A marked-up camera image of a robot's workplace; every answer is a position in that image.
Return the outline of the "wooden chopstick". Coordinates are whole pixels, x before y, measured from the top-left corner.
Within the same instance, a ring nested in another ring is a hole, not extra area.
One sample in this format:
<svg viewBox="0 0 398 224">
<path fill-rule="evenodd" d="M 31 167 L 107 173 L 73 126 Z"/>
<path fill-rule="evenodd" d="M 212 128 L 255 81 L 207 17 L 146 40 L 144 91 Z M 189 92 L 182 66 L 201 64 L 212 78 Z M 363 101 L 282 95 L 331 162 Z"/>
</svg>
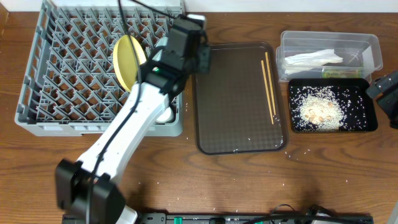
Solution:
<svg viewBox="0 0 398 224">
<path fill-rule="evenodd" d="M 264 79 L 264 86 L 265 86 L 265 89 L 266 89 L 267 104 L 268 104 L 268 108 L 269 108 L 270 119 L 271 119 L 272 125 L 274 125 L 274 119 L 273 119 L 273 114 L 272 114 L 272 109 L 271 109 L 271 99 L 270 99 L 268 82 L 267 82 L 267 78 L 266 78 L 266 71 L 265 71 L 265 66 L 264 66 L 264 61 L 263 60 L 261 60 L 261 68 L 262 68 L 262 76 L 263 76 L 263 79 Z"/>
<path fill-rule="evenodd" d="M 265 56 L 266 56 L 266 65 L 267 65 L 267 74 L 268 74 L 268 79 L 269 79 L 269 86 L 270 86 L 270 90 L 271 90 L 272 110 L 273 110 L 273 114 L 276 115 L 274 88 L 273 88 L 273 84 L 272 84 L 271 66 L 270 66 L 268 52 L 265 53 Z"/>
</svg>

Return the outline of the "white cup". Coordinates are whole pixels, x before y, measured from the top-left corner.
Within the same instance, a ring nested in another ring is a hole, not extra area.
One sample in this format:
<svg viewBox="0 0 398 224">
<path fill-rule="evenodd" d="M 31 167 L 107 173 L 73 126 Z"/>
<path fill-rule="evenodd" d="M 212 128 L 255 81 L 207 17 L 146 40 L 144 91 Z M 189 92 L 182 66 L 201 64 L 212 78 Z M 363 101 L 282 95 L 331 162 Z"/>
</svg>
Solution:
<svg viewBox="0 0 398 224">
<path fill-rule="evenodd" d="M 156 119 L 155 122 L 159 124 L 169 123 L 174 120 L 174 116 L 173 109 L 170 106 Z"/>
</svg>

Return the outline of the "yellow plate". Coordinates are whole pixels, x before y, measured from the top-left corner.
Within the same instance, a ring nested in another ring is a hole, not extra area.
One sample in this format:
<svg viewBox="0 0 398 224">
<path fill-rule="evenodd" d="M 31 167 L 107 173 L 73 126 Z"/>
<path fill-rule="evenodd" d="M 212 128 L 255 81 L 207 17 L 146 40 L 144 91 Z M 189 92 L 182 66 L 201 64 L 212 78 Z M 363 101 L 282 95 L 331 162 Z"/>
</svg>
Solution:
<svg viewBox="0 0 398 224">
<path fill-rule="evenodd" d="M 120 85 L 130 92 L 136 82 L 139 66 L 146 62 L 140 43 L 131 35 L 122 36 L 113 50 L 113 67 Z"/>
</svg>

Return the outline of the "white paper napkin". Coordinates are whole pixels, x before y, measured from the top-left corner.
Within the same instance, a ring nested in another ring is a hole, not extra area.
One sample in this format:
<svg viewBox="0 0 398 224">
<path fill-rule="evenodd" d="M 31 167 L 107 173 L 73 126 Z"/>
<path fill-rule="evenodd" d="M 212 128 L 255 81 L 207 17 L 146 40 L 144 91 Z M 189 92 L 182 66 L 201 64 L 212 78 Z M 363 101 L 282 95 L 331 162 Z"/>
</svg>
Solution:
<svg viewBox="0 0 398 224">
<path fill-rule="evenodd" d="M 335 54 L 334 49 L 319 50 L 313 53 L 297 54 L 285 58 L 285 64 L 288 66 L 322 66 L 328 63 L 341 63 L 342 57 Z"/>
</svg>

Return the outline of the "rice and shell waste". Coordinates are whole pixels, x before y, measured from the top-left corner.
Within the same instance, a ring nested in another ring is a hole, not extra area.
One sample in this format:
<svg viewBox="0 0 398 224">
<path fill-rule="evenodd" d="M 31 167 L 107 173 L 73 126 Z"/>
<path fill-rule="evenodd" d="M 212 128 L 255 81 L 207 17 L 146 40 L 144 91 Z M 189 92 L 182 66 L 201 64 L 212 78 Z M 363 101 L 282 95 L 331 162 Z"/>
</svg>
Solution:
<svg viewBox="0 0 398 224">
<path fill-rule="evenodd" d="M 365 131 L 364 98 L 353 86 L 291 86 L 289 109 L 296 132 Z"/>
</svg>

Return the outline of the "green foil wrapper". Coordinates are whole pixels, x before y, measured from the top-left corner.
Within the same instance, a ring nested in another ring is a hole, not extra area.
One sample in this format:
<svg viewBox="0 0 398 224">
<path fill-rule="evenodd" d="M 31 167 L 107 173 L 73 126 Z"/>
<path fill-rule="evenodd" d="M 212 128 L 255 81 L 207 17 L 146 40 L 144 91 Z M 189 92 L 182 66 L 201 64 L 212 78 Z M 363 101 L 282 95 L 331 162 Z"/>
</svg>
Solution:
<svg viewBox="0 0 398 224">
<path fill-rule="evenodd" d="M 322 78 L 361 78 L 360 70 L 334 70 L 324 69 L 321 74 Z"/>
</svg>

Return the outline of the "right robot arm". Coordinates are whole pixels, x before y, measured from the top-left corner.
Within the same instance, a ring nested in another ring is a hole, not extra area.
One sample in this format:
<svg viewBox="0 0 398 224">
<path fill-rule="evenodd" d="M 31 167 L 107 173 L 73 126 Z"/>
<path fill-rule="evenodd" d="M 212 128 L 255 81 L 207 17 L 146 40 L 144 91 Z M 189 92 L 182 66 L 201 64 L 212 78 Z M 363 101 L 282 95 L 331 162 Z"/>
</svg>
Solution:
<svg viewBox="0 0 398 224">
<path fill-rule="evenodd" d="M 397 129 L 397 70 L 374 80 L 366 93 L 385 112 L 390 127 Z"/>
</svg>

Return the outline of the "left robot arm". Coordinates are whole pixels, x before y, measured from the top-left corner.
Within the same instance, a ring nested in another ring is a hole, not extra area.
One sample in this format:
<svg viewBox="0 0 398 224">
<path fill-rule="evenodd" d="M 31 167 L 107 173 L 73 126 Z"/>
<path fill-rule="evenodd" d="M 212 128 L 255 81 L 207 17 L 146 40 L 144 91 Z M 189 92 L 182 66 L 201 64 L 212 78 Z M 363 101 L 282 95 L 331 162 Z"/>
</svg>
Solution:
<svg viewBox="0 0 398 224">
<path fill-rule="evenodd" d="M 135 78 L 129 96 L 100 138 L 75 162 L 61 160 L 55 169 L 57 205 L 63 223 L 135 223 L 118 188 L 126 166 L 156 120 L 181 94 L 187 79 L 210 69 L 206 18 L 189 14 L 175 19 L 164 44 L 144 63 L 126 64 Z"/>
</svg>

